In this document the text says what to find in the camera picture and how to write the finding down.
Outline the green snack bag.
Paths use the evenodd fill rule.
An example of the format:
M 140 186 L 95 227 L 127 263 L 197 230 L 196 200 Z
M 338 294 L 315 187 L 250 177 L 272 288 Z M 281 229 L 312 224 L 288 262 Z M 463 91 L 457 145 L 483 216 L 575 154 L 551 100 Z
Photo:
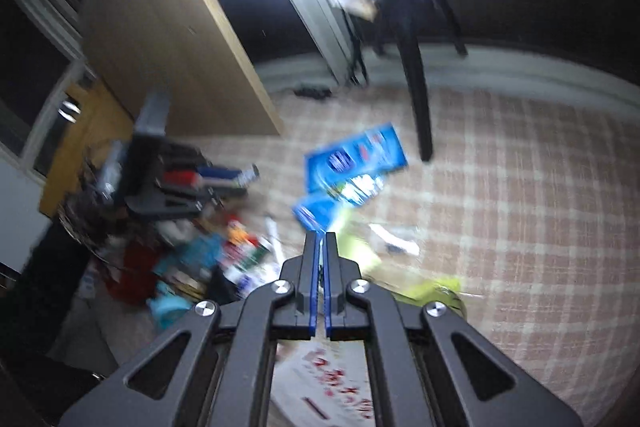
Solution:
M 387 289 L 402 303 L 424 306 L 441 301 L 465 317 L 460 280 L 430 271 L 420 229 L 366 222 L 344 213 L 330 231 L 336 235 L 338 254 L 356 262 L 364 279 Z

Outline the blue baby bottle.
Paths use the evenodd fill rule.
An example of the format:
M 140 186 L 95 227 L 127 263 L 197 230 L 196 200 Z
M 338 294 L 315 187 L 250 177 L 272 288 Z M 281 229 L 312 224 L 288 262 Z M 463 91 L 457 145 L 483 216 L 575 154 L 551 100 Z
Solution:
M 163 281 L 158 281 L 154 295 L 146 300 L 152 320 L 159 331 L 168 329 L 169 326 L 183 317 L 193 303 L 191 300 L 177 295 L 171 286 Z

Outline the pine plank panel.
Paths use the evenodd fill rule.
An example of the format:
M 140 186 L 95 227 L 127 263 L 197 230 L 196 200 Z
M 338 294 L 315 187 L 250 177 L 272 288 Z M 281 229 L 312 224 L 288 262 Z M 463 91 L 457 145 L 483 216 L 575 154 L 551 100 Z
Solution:
M 74 83 L 65 93 L 80 103 L 80 114 L 63 133 L 47 174 L 39 211 L 48 218 L 54 217 L 67 192 L 78 189 L 78 174 L 87 147 L 115 139 L 128 140 L 134 127 L 131 116 L 102 80 L 96 80 L 90 89 Z

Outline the white red-text box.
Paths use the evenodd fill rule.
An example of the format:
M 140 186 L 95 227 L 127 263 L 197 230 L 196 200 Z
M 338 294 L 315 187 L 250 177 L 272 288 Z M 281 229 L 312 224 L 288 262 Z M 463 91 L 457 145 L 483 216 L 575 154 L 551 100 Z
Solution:
M 363 343 L 326 338 L 280 343 L 271 402 L 294 426 L 373 426 Z

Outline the light wood board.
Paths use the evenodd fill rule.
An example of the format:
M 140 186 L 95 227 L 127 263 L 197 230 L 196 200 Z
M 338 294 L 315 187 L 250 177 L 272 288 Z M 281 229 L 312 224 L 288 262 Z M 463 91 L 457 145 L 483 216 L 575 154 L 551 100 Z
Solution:
M 218 0 L 82 0 L 82 52 L 129 113 L 170 96 L 173 136 L 278 135 L 282 120 Z

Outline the black power strip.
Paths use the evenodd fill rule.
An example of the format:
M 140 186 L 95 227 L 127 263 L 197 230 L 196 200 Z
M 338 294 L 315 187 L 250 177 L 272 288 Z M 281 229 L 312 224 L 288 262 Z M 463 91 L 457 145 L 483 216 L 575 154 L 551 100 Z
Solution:
M 332 91 L 326 87 L 300 86 L 293 90 L 297 98 L 308 98 L 308 100 L 324 101 L 331 98 Z

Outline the blue wet wipes pack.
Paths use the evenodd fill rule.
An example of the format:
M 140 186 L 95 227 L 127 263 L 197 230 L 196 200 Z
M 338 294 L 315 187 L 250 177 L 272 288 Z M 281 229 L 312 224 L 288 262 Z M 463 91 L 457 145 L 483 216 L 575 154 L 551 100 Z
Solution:
M 381 124 L 306 154 L 306 190 L 317 192 L 356 176 L 377 176 L 407 166 L 395 128 Z

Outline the light stand pole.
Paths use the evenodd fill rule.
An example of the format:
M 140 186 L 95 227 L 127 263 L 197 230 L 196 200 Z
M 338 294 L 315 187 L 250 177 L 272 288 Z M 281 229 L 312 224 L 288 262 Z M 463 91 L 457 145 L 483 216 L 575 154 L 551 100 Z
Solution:
M 395 35 L 402 68 L 408 83 L 412 113 L 418 136 L 421 161 L 426 164 L 434 154 L 430 101 L 424 75 L 416 24 L 413 18 L 414 0 L 396 0 Z

